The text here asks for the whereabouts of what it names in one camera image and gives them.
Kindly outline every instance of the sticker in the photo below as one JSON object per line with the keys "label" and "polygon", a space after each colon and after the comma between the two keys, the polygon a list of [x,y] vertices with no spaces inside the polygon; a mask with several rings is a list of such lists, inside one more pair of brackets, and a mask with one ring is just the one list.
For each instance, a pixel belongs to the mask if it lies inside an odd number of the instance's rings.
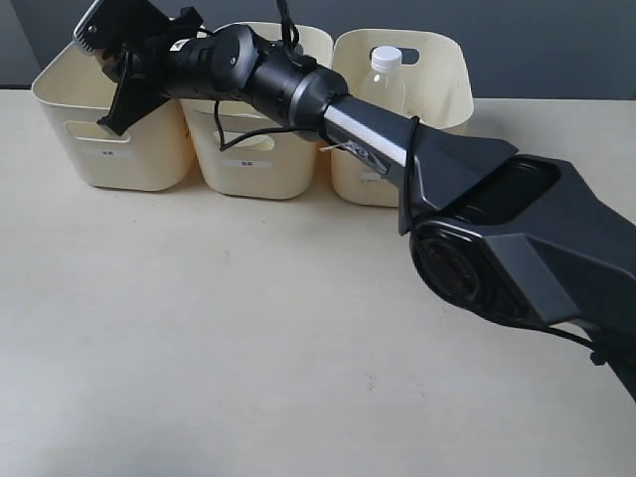
{"label": "sticker", "polygon": [[121,159],[134,159],[135,153],[132,151],[126,150],[113,150],[113,149],[85,149],[84,152],[91,156],[101,156],[101,157],[118,157]]}
{"label": "sticker", "polygon": [[360,182],[385,182],[385,180],[377,172],[363,172]]}
{"label": "sticker", "polygon": [[180,52],[181,50],[183,50],[183,47],[185,47],[186,44],[190,42],[190,40],[192,40],[192,38],[186,38],[184,40],[179,40],[177,43],[175,43],[172,46],[170,51],[171,52]]}
{"label": "sticker", "polygon": [[226,167],[246,167],[249,169],[273,169],[274,163],[269,161],[224,161]]}

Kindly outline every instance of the beige tabletop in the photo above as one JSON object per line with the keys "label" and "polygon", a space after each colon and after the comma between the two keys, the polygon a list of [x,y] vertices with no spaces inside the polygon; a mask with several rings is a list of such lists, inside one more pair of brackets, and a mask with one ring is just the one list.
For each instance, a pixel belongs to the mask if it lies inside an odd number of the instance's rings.
{"label": "beige tabletop", "polygon": [[[479,100],[636,221],[636,102]],[[588,352],[417,278],[397,213],[311,190],[94,189],[0,91],[0,476],[633,476],[636,406]]]}

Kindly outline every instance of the white bottle cap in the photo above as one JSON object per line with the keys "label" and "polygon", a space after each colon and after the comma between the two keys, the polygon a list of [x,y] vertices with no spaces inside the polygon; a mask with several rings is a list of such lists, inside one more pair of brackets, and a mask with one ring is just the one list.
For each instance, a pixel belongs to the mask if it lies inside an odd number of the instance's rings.
{"label": "white bottle cap", "polygon": [[395,47],[377,47],[371,55],[371,68],[388,73],[401,66],[401,51]]}

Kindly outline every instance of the storage bin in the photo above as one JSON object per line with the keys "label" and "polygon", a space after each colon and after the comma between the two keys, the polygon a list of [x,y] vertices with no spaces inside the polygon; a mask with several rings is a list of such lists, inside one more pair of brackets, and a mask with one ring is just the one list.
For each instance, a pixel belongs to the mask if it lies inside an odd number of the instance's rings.
{"label": "storage bin", "polygon": [[[371,69],[371,51],[383,45],[404,52],[407,115],[419,115],[424,124],[437,129],[464,133],[474,112],[468,69],[459,45],[441,35],[401,30],[357,30],[343,35],[336,42],[333,69],[347,80],[351,93],[360,95]],[[416,63],[409,64],[412,57]],[[332,175],[334,189],[346,201],[398,206],[398,189],[346,151],[333,151]]]}
{"label": "storage bin", "polygon": [[96,122],[116,84],[95,58],[71,44],[42,72],[33,94],[79,175],[96,187],[160,191],[180,182],[195,152],[179,101],[170,101],[121,137]]}
{"label": "storage bin", "polygon": [[[280,39],[280,24],[244,22],[264,38]],[[331,65],[333,39],[316,28],[298,26],[300,45],[325,67]],[[231,196],[285,200],[301,195],[312,181],[318,147],[294,134],[256,136],[221,152],[213,101],[183,100],[184,111],[208,185]],[[230,141],[245,133],[275,127],[251,106],[225,101],[221,123]]]}

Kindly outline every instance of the gray wall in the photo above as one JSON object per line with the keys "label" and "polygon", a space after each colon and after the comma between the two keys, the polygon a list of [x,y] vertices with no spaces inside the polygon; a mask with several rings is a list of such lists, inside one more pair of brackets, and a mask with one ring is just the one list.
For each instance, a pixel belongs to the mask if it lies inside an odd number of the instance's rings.
{"label": "gray wall", "polygon": [[[91,3],[12,1],[41,65],[66,44]],[[210,27],[277,18],[274,0],[155,3],[173,15],[195,5]],[[464,49],[477,96],[636,98],[635,0],[290,0],[290,5],[297,23],[334,37],[376,27],[454,38]]]}
{"label": "gray wall", "polygon": [[40,67],[9,0],[0,0],[0,85],[29,84]]}

